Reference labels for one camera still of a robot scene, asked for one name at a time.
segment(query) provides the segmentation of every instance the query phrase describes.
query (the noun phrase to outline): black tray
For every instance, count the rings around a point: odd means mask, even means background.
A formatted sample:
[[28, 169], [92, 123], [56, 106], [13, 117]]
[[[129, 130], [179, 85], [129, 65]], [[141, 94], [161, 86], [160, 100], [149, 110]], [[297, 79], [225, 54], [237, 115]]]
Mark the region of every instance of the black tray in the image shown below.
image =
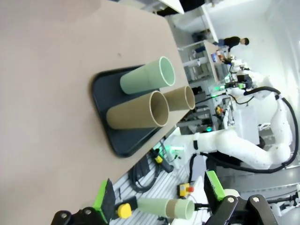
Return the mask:
[[140, 66], [100, 72], [92, 83], [92, 96], [112, 150], [120, 157], [129, 157], [138, 151], [158, 130], [154, 128], [139, 128], [127, 130], [112, 129], [106, 120], [106, 112], [112, 106], [148, 94], [154, 90], [133, 95], [125, 94], [120, 86], [120, 78]]

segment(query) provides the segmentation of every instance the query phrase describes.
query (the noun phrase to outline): tan cup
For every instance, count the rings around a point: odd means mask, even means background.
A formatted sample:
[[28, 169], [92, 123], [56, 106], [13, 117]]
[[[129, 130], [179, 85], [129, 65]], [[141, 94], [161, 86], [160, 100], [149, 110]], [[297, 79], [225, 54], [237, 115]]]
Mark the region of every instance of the tan cup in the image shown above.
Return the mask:
[[195, 108], [195, 96], [189, 86], [177, 88], [164, 94], [170, 111], [191, 110]]
[[163, 127], [168, 117], [168, 102], [159, 91], [116, 105], [106, 114], [107, 122], [113, 129]]

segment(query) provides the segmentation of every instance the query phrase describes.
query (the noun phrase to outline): green cup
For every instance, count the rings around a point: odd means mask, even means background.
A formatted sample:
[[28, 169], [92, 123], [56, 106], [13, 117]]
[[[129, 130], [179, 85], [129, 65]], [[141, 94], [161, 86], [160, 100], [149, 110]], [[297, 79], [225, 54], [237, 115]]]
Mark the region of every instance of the green cup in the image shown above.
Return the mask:
[[120, 85], [126, 94], [173, 86], [175, 72], [171, 62], [162, 56], [121, 77]]

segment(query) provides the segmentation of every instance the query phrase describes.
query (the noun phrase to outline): screw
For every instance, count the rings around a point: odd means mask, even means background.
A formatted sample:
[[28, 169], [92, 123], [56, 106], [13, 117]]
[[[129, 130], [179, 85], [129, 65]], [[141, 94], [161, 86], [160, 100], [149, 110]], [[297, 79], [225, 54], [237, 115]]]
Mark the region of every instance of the screw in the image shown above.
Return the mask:
[[259, 198], [258, 197], [254, 197], [253, 201], [255, 201], [256, 203], [259, 202]]
[[67, 214], [66, 213], [62, 213], [60, 216], [61, 216], [61, 218], [66, 218]]
[[85, 211], [85, 214], [88, 215], [88, 214], [90, 214], [91, 212], [92, 212], [91, 210], [86, 210], [86, 211]]
[[230, 198], [227, 199], [227, 201], [229, 201], [230, 203], [233, 203], [234, 199], [230, 197]]

